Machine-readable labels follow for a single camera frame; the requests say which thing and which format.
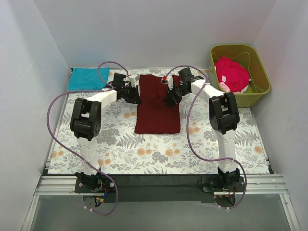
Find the dark red t-shirt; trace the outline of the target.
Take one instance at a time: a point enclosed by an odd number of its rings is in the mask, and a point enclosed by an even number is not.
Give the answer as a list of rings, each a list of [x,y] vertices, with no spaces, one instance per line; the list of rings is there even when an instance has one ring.
[[[167,106],[168,85],[152,74],[140,75],[141,104],[137,106],[137,134],[176,134],[180,132],[179,105]]]

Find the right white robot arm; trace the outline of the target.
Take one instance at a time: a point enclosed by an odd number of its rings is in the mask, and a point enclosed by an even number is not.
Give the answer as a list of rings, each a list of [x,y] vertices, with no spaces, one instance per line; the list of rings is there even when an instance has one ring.
[[[183,96],[194,94],[209,105],[209,122],[218,139],[219,158],[217,181],[213,186],[223,191],[231,190],[240,180],[240,164],[235,154],[235,132],[240,122],[238,106],[233,93],[224,93],[209,83],[202,72],[199,76],[191,73],[192,66],[181,66],[180,84],[176,84],[170,73],[162,77],[161,82],[168,86],[167,105],[181,102]]]

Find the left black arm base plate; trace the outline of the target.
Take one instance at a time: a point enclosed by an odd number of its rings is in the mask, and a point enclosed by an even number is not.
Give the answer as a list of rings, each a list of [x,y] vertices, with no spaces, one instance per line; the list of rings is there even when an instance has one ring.
[[[108,178],[97,178],[94,180],[76,180],[74,192],[76,193],[114,193],[116,182]]]

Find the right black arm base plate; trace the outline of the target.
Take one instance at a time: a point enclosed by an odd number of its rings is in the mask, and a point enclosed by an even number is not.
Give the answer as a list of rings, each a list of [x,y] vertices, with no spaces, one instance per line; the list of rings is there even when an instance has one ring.
[[[197,181],[197,186],[206,193],[237,193],[244,191],[245,182],[243,177],[240,177],[240,180],[238,182],[223,184],[222,180],[218,177],[218,175],[208,175],[201,177],[201,179]]]

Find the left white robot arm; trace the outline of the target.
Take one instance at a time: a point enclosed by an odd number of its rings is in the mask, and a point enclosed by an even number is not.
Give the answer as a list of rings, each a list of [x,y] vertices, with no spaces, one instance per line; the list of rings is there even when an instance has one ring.
[[[70,129],[77,139],[82,159],[82,168],[75,176],[79,186],[90,192],[103,192],[114,186],[114,183],[98,172],[100,164],[96,140],[101,130],[102,109],[120,99],[140,104],[139,79],[139,75],[115,73],[113,81],[110,82],[112,90],[103,89],[89,98],[75,100]]]

